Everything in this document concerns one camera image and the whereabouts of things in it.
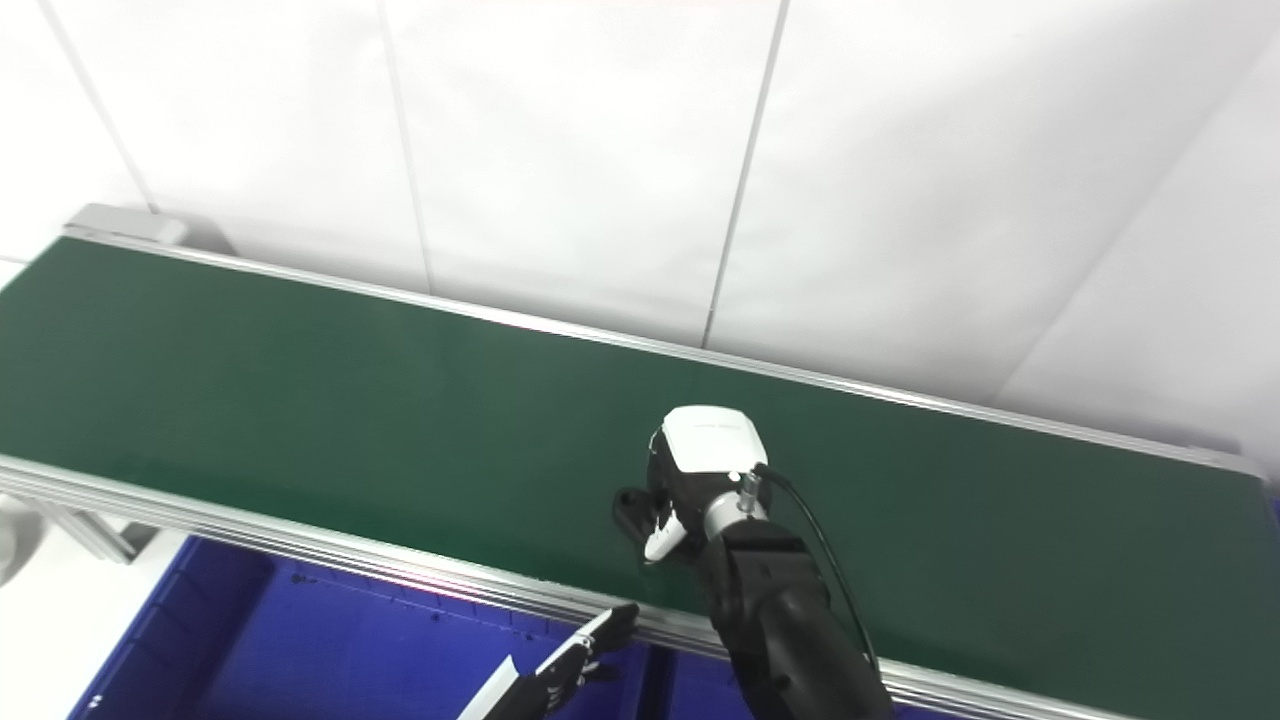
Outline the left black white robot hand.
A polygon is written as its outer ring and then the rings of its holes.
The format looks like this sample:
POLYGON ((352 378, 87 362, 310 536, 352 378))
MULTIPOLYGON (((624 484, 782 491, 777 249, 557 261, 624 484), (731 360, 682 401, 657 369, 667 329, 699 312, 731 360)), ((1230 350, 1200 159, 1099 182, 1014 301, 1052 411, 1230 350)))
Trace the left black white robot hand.
POLYGON ((573 630, 534 673, 504 657, 460 712, 460 719, 545 719, 593 682, 617 676, 602 656, 626 647, 640 614, 636 603, 607 609, 573 630))

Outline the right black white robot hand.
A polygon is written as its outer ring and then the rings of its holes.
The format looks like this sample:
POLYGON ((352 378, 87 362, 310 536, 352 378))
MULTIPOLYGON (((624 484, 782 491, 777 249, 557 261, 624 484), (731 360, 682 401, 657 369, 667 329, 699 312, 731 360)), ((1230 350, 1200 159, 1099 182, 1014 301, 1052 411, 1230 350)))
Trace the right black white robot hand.
POLYGON ((739 521, 768 519, 756 468, 768 455, 753 421, 731 407, 687 405, 666 414, 648 445, 646 483, 613 498, 614 521, 644 564, 691 562, 739 521))

